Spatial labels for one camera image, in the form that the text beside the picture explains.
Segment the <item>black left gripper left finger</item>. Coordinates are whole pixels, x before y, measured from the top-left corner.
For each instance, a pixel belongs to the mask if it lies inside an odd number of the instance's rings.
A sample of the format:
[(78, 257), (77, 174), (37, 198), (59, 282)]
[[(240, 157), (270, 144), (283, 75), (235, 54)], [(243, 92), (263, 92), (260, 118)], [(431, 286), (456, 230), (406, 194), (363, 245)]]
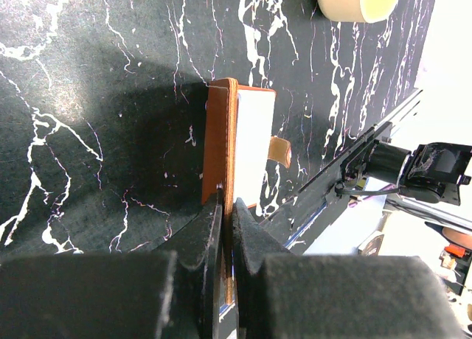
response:
[(1, 265), (3, 338), (216, 338), (223, 193), (150, 252)]

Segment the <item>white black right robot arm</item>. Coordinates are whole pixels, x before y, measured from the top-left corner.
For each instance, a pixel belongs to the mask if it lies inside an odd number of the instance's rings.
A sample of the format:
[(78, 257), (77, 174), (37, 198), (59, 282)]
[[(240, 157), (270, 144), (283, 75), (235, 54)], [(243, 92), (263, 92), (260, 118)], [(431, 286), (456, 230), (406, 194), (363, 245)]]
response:
[[(425, 203), (461, 205), (459, 188), (471, 177), (465, 171), (471, 162), (471, 146), (435, 142), (410, 151), (375, 140), (342, 165), (337, 195), (385, 195), (397, 193)], [(375, 178), (392, 185), (383, 191), (356, 191), (362, 178)]]

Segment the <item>brown leather card holder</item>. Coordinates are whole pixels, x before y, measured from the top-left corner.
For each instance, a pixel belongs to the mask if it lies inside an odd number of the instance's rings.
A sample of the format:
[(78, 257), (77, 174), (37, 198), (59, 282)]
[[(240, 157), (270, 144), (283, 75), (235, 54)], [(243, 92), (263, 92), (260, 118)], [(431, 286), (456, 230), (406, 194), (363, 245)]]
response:
[(266, 163), (289, 168), (291, 143), (274, 136), (272, 124), (277, 93), (241, 85), (235, 78), (209, 84), (206, 102), (201, 201), (223, 193), (223, 281), (225, 302), (234, 295), (232, 270), (232, 210), (237, 199), (253, 207), (260, 202)]

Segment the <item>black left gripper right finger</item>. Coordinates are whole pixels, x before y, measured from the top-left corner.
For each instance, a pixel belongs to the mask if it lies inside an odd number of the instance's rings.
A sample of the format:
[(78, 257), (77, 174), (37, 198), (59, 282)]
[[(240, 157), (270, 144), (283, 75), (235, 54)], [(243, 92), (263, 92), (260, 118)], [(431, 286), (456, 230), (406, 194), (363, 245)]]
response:
[(239, 338), (463, 338), (439, 279), (417, 257), (291, 253), (232, 212)]

